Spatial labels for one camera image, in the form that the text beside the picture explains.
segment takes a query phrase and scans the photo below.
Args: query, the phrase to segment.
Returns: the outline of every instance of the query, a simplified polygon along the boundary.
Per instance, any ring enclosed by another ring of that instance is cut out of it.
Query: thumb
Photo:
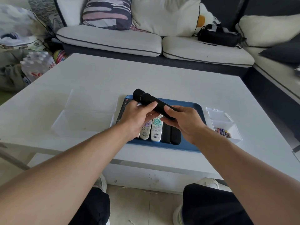
[[[163,109],[165,110],[165,112],[167,113],[167,115],[169,115],[169,116],[171,116],[173,118],[176,118],[176,119],[178,118],[178,115],[179,115],[180,112],[177,112],[177,111],[171,109],[168,106],[164,106]]]
[[[143,108],[145,114],[151,112],[157,106],[157,102],[152,102]]]

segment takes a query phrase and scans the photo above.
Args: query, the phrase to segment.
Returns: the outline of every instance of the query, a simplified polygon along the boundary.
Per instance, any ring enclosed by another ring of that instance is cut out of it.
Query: black remote control
[[[122,104],[122,107],[121,107],[119,116],[118,116],[117,121],[116,121],[116,124],[121,120],[126,105],[127,105],[128,103],[130,103],[131,101],[132,101],[132,99],[124,99],[124,102],[123,102],[123,104]]]
[[[179,111],[178,109],[171,107],[170,105],[166,104],[165,102],[159,100],[158,98],[155,98],[154,96],[150,95],[149,93],[145,93],[143,90],[141,89],[136,89],[133,92],[133,100],[137,101],[138,103],[141,103],[142,105],[147,106],[148,104],[152,103],[152,102],[157,102],[157,106],[154,108],[154,110],[165,116],[166,118],[170,119],[170,120],[175,120],[175,118],[170,117],[169,115],[167,115],[167,113],[165,112],[165,110],[163,109],[164,106],[168,106],[171,109],[175,110],[175,111]]]
[[[171,144],[179,145],[181,143],[181,132],[178,128],[171,126]]]
[[[163,124],[163,132],[160,141],[166,144],[171,143],[171,126],[166,123]]]

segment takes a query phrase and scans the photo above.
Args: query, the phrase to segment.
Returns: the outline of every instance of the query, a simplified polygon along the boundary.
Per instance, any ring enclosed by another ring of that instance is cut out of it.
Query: clear plastic box
[[[118,94],[105,91],[72,89],[66,103],[68,110],[84,110],[99,113],[114,113]]]
[[[113,124],[114,114],[63,110],[51,129],[63,137],[89,138]]]
[[[234,144],[237,144],[241,140],[243,140],[240,135],[240,132],[238,131],[238,127],[227,113],[218,109],[212,109],[208,107],[206,108],[206,110],[210,119],[212,120],[212,125],[214,129],[225,129],[231,135],[231,138],[227,139]]]

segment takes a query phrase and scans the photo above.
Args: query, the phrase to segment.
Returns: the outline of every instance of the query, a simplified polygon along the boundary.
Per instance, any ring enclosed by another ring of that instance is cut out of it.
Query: sofa
[[[248,0],[240,16],[294,14],[300,14],[300,0]],[[244,83],[257,101],[275,113],[300,141],[300,77],[293,67],[261,56],[259,53],[266,47],[245,45],[244,49],[255,60],[243,78]]]
[[[213,46],[197,37],[165,36],[133,30],[108,30],[82,24],[87,0],[55,0],[64,28],[56,36],[66,53],[139,61],[243,77],[253,57],[237,47]],[[241,0],[201,0],[222,26],[232,29]]]

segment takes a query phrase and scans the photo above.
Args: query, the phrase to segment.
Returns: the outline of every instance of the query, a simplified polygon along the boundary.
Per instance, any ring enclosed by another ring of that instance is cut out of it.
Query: blue tray
[[[125,99],[133,99],[132,95],[128,95],[125,97]],[[169,104],[169,105],[179,105],[179,106],[187,106],[187,107],[193,107],[195,110],[197,110],[198,114],[200,115],[202,121],[206,124],[204,114],[202,107],[194,102],[184,102],[184,101],[178,101],[178,100],[167,100],[167,99],[161,99],[158,98],[161,101]],[[173,144],[166,144],[166,143],[155,143],[151,141],[150,137],[148,140],[142,140],[139,138],[135,138],[131,141],[128,142],[128,144],[134,144],[134,145],[146,145],[146,146],[151,146],[151,147],[158,147],[158,148],[170,148],[170,149],[175,149],[175,150],[182,150],[182,151],[196,151],[200,152],[199,149],[195,146],[186,141],[182,134],[181,134],[181,144],[179,145],[173,145]]]

